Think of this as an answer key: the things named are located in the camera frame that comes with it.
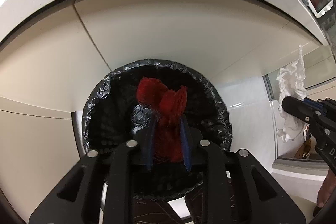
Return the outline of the red mesh net trash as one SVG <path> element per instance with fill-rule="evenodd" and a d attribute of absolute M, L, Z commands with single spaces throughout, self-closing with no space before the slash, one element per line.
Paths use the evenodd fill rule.
<path fill-rule="evenodd" d="M 181 162 L 181 118 L 187 105 L 187 87 L 168 89 L 161 80 L 144 77 L 137 88 L 137 100 L 150 107 L 158 123 L 153 136 L 153 155 L 160 162 Z"/>

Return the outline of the white tissue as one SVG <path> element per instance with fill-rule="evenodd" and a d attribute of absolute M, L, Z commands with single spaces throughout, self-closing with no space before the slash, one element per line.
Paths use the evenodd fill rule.
<path fill-rule="evenodd" d="M 299 134 L 303 133 L 306 123 L 288 114 L 283 109 L 282 103 L 286 96 L 303 101 L 307 96 L 304 80 L 305 64 L 302 55 L 302 46 L 299 45 L 298 58 L 284 68 L 280 68 L 276 80 L 280 89 L 278 98 L 278 111 L 280 117 L 284 119 L 282 129 L 277 130 L 283 142 L 293 141 Z"/>

